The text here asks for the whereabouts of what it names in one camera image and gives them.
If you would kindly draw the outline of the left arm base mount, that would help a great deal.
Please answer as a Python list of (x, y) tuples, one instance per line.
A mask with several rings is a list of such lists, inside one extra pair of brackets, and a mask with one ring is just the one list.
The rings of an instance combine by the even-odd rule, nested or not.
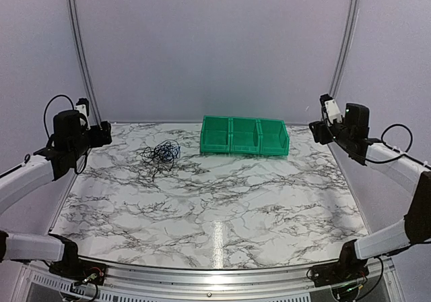
[(89, 280), (89, 283), (100, 286), (104, 284), (107, 265), (89, 260), (80, 260), (76, 266), (70, 266), (64, 262), (53, 262), (48, 271), (51, 274), (62, 276), (75, 282), (83, 282), (86, 278), (95, 274), (96, 278)]

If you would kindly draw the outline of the green storage bin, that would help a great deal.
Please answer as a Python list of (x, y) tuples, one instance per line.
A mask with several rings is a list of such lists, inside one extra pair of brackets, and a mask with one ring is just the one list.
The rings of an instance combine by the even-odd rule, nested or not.
[(287, 156), (290, 137), (282, 120), (259, 119), (261, 127), (261, 149), (263, 156)]
[(233, 117), (230, 151), (234, 154), (259, 154), (261, 132), (256, 118)]
[(200, 135), (200, 152), (230, 153), (231, 124), (231, 117), (204, 116)]

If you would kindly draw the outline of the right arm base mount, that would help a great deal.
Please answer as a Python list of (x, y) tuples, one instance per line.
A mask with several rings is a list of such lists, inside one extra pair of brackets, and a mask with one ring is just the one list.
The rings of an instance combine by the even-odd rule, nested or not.
[(338, 262), (313, 265), (306, 273), (307, 279), (313, 281), (315, 287), (365, 279), (368, 275), (369, 269), (366, 264), (359, 264), (344, 270)]

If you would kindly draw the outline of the front aluminium rail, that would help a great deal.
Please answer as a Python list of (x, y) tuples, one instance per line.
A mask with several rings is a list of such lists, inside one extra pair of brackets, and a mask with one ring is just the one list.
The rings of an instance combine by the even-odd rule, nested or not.
[(23, 265), (12, 301), (404, 301), (391, 259), (368, 262), (356, 280), (317, 287), (311, 265), (187, 270), (104, 262), (104, 282), (73, 286), (47, 265)]

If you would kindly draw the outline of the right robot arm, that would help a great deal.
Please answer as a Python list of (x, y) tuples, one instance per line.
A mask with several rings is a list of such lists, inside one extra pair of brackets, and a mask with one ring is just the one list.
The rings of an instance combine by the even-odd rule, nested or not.
[(340, 111), (331, 96), (321, 96), (321, 120), (310, 123), (314, 141), (338, 145), (352, 160), (368, 166), (402, 186), (412, 196), (407, 214), (371, 235), (344, 243), (336, 262), (311, 268), (313, 278), (348, 280), (365, 271), (370, 258), (392, 256), (414, 245), (430, 244), (430, 165), (407, 150), (369, 134), (368, 107), (348, 103)]

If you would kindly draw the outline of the left green storage bin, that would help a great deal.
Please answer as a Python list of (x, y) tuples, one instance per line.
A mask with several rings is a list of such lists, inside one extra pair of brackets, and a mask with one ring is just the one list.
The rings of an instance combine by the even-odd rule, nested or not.
[(231, 117), (204, 116), (200, 135), (200, 152), (230, 153), (231, 124)]

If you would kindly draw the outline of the middle green storage bin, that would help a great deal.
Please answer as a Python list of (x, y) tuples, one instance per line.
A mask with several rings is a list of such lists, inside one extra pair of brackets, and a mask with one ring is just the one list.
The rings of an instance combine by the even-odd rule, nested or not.
[(259, 154), (261, 132), (256, 118), (233, 117), (230, 151), (234, 154)]

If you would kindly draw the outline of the right green storage bin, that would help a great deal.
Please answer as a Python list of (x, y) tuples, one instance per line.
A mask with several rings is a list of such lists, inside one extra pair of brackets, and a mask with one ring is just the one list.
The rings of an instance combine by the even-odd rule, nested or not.
[(261, 149), (263, 156), (287, 156), (290, 137), (282, 120), (259, 119), (261, 127)]

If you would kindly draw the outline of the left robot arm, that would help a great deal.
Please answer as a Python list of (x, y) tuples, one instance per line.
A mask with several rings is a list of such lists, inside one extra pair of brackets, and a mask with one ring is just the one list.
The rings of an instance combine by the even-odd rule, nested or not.
[[(80, 98), (69, 110), (53, 118), (53, 132), (45, 147), (27, 154), (24, 161), (1, 174), (1, 211), (5, 212), (33, 191), (58, 181), (69, 171), (83, 173), (90, 150), (112, 142), (111, 124), (90, 125), (90, 104)], [(1, 260), (51, 263), (51, 270), (80, 278), (85, 264), (77, 244), (60, 235), (35, 235), (1, 231)]]

